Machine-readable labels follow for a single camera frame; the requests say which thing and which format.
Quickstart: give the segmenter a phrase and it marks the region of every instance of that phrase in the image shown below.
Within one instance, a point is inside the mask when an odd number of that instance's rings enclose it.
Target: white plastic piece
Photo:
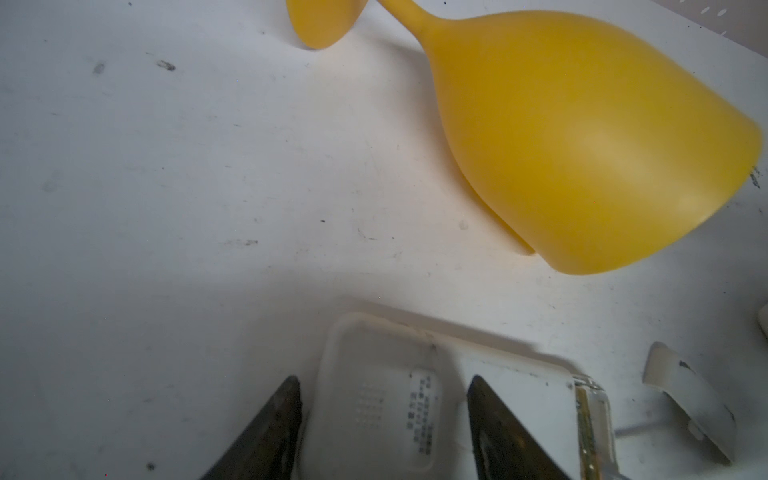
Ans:
[[[690,417],[688,430],[694,438],[709,437],[733,462],[736,418],[710,384],[662,342],[650,347],[643,383],[668,394]]]
[[[365,313],[332,329],[299,455],[302,480],[477,478],[466,391],[481,375],[580,478],[566,369]]]
[[[757,322],[760,328],[763,329],[763,333],[768,337],[768,303],[757,313]]]

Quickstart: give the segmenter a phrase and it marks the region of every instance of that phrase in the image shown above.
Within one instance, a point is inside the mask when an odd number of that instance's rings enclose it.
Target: yellow wine glass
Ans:
[[[324,48],[366,0],[286,0]],[[556,270],[612,270],[680,239],[725,204],[760,129],[645,41],[594,18],[464,20],[379,0],[429,59],[445,136],[480,198]]]

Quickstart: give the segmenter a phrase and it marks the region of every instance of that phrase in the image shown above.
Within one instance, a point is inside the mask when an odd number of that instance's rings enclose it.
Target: white label sticker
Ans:
[[[442,385],[429,370],[414,369],[410,374],[406,417],[406,464],[411,468],[429,466],[435,453]]]

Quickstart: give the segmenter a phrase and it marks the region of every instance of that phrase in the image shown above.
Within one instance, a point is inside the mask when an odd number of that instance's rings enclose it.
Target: white table surface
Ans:
[[[311,402],[329,325],[371,303],[573,362],[625,475],[768,476],[768,176],[649,259],[566,276],[473,197],[378,4],[325,51],[280,0],[131,4],[0,4],[2,480],[198,478],[285,376]],[[422,4],[606,19],[768,131],[768,59],[648,0]],[[734,466],[641,384],[654,340],[734,411]]]

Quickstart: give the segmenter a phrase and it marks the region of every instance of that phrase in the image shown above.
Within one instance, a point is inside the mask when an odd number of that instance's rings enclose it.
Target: white plastic container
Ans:
[[[474,375],[580,478],[575,379],[566,369],[350,313],[323,354],[301,479],[476,478],[466,402]]]

